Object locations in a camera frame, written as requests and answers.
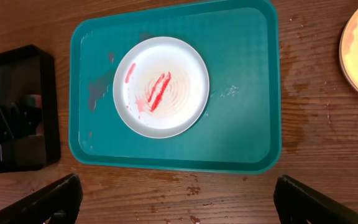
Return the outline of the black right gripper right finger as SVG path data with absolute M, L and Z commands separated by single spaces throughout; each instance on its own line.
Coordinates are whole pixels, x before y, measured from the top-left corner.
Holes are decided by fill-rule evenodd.
M 358 224 L 357 212 L 288 175 L 277 179 L 273 202 L 281 224 Z

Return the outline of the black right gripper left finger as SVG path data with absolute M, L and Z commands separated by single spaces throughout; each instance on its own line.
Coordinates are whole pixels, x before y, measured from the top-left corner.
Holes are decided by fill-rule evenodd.
M 69 174 L 0 210 L 0 223 L 74 223 L 83 191 L 78 174 Z

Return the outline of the light blue round plate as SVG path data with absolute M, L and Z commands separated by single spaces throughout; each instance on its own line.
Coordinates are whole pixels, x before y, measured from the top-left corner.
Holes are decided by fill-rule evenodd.
M 147 138 L 170 138 L 201 116 L 208 102 L 209 73 L 191 45 L 173 37 L 153 37 L 125 54 L 112 93 L 128 128 Z

